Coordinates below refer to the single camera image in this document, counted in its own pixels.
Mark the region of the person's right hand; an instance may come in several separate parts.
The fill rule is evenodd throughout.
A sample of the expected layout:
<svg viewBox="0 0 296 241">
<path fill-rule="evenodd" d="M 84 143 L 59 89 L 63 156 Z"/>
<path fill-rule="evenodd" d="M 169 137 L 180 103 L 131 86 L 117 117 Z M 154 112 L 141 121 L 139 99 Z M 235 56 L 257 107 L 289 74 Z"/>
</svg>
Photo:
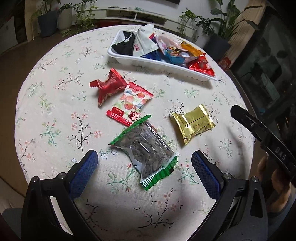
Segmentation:
<svg viewBox="0 0 296 241">
<path fill-rule="evenodd" d="M 261 158 L 257 166 L 258 178 L 266 201 L 267 212 L 278 213 L 286 206 L 291 194 L 290 183 L 281 177 L 278 169 L 272 168 L 270 156 Z"/>
</svg>

